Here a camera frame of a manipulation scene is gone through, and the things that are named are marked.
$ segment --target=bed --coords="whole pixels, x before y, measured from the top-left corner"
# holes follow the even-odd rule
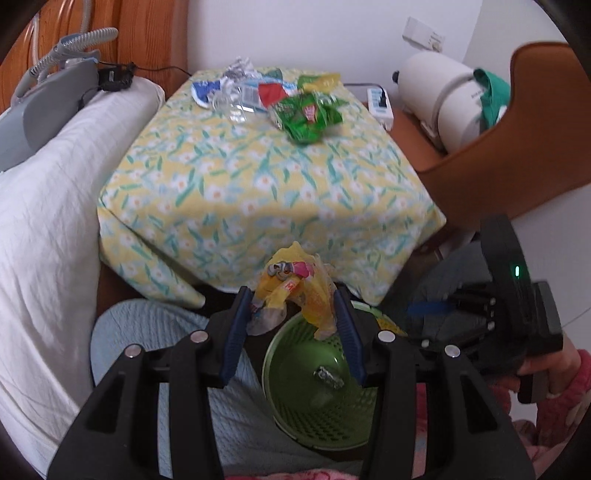
[[[116,41],[98,47],[102,60],[186,69],[187,4],[97,0],[90,29],[119,29]],[[41,55],[78,31],[81,10],[80,0],[45,4]],[[0,65],[0,113],[31,66],[32,43],[30,23]],[[96,201],[127,148],[186,80],[179,70],[138,75],[145,78],[129,90],[97,94],[36,155],[0,174],[0,478],[45,475],[92,389],[96,315],[137,296],[99,262]]]

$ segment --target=brown chair backrest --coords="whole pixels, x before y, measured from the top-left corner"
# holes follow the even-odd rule
[[[591,82],[573,50],[533,43],[511,61],[511,103],[499,124],[424,171],[448,221],[521,215],[591,181]]]

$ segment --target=yellow plastic bag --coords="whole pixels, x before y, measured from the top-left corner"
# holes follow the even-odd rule
[[[311,82],[304,83],[301,89],[304,92],[320,92],[327,95],[332,92],[340,82],[340,73],[327,73],[320,75]]]
[[[281,248],[267,263],[256,287],[252,304],[257,311],[248,324],[248,334],[262,335],[279,325],[285,319],[287,300],[299,305],[306,321],[318,328],[314,338],[323,340],[334,334],[336,287],[328,268],[298,242]]]

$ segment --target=red wrapper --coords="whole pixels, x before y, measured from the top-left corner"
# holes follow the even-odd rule
[[[281,102],[287,96],[287,92],[283,89],[280,83],[259,84],[259,97],[265,108],[269,108],[269,106]]]

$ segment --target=white bed sheet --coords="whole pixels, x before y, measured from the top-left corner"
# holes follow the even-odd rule
[[[0,174],[0,421],[43,476],[92,389],[99,191],[163,103],[143,78],[100,92]]]

